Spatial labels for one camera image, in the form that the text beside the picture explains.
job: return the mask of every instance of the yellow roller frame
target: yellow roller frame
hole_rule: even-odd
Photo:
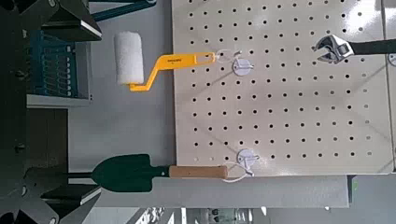
[[[215,61],[216,55],[214,52],[163,55],[155,63],[155,66],[149,75],[148,82],[145,85],[130,83],[129,89],[130,91],[149,91],[159,71],[194,67],[214,63]]]

